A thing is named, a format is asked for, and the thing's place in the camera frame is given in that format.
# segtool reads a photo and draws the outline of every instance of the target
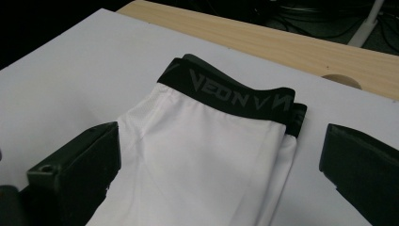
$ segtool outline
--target white compression shorts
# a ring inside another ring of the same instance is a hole
[[[293,165],[297,138],[299,136],[302,123],[305,119],[307,107],[303,104],[295,103],[292,111],[292,118],[287,125],[284,138],[276,158],[275,166],[269,181],[269,186],[263,198],[263,206],[257,218],[257,226],[267,226],[272,222],[276,211],[279,197],[285,186],[291,166]]]
[[[175,58],[119,117],[121,170],[88,225],[230,225],[246,193],[267,190],[294,97]]]

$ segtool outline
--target wooden table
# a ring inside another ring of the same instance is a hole
[[[143,0],[129,3],[118,13],[303,72],[346,75],[358,81],[363,90],[399,100],[399,56]]]

